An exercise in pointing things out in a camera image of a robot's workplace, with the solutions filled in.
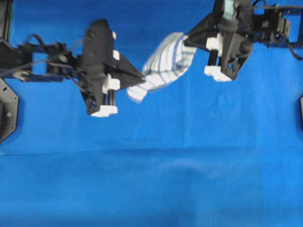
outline metal bracket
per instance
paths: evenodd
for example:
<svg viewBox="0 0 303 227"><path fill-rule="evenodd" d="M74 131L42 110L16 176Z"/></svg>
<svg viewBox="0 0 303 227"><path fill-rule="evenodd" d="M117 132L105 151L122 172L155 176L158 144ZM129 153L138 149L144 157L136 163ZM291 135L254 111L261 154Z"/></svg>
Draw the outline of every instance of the metal bracket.
<svg viewBox="0 0 303 227"><path fill-rule="evenodd" d="M0 79L0 104L2 104L2 110L0 111L0 143L16 129L18 102L19 97Z"/></svg>

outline white towel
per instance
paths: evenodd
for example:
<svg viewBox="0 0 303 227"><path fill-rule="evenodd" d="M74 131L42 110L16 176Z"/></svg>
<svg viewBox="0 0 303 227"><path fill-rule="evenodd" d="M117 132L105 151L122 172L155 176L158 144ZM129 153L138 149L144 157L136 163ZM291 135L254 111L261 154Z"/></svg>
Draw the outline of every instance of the white towel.
<svg viewBox="0 0 303 227"><path fill-rule="evenodd" d="M148 91L163 88L182 76L190 67L196 48L186 47L184 33L167 36L143 67L146 82L127 89L128 96L141 102Z"/></svg>

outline blue fabric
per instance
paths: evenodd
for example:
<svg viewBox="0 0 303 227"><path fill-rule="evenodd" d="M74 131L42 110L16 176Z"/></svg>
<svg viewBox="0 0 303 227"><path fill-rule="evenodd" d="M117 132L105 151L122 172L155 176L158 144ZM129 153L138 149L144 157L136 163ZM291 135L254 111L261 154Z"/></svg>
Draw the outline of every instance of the blue fabric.
<svg viewBox="0 0 303 227"><path fill-rule="evenodd" d="M38 33L72 46L104 17L116 48L142 68L164 37L212 8L15 0L11 42ZM18 130L0 146L0 226L303 226L303 63L256 44L239 79L217 83L203 74L207 60L197 51L182 78L140 105L119 92L119 114L107 119L86 115L71 81L7 80L20 110Z"/></svg>

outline cable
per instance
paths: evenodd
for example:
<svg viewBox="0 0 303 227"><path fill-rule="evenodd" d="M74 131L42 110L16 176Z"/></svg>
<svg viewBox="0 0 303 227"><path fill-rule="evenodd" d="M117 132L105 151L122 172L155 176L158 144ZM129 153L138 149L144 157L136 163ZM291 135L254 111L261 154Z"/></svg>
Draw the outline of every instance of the cable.
<svg viewBox="0 0 303 227"><path fill-rule="evenodd" d="M299 61L303 61L303 57L299 56L298 54L296 54L294 52L294 47L290 43L288 43L288 48L289 48L290 52L292 53L292 55L294 56L294 58L296 58Z"/></svg>
<svg viewBox="0 0 303 227"><path fill-rule="evenodd" d="M80 40L77 40L70 48L70 50L73 50L75 48L77 48L80 44L84 43L84 42L87 42L88 40L90 40L91 38L89 39L80 39ZM6 76L14 73L15 71L17 70L23 70L23 69L27 69L35 64L39 64L39 63L43 63L43 62L50 62L52 60L55 60L59 57L59 55L65 55L67 53L69 53L70 51L69 50L64 50L58 54L55 54L51 57L49 57L48 59L41 59L41 60L37 60L37 61L32 61L32 62L29 62L27 64L24 64L24 65L21 65L21 66L18 66L18 67L15 67L15 68L12 68L10 70L6 70L5 72L3 73L0 73L0 78L5 78Z"/></svg>
<svg viewBox="0 0 303 227"><path fill-rule="evenodd" d="M267 6L265 0L256 0L256 1L252 4L252 6L256 6L256 5L257 5L259 2L261 2L261 1L264 3L264 6Z"/></svg>

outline screw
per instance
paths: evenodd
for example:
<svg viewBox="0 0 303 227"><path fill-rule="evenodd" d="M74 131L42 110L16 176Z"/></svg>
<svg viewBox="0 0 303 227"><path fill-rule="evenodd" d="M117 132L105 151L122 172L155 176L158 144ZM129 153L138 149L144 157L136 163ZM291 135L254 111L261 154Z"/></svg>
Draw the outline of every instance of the screw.
<svg viewBox="0 0 303 227"><path fill-rule="evenodd" d="M58 58L60 61L62 61L64 63L67 63L67 61L68 61L67 57L65 57L63 54L60 54Z"/></svg>
<svg viewBox="0 0 303 227"><path fill-rule="evenodd" d="M270 22L268 20L263 21L262 28L268 28L270 25Z"/></svg>

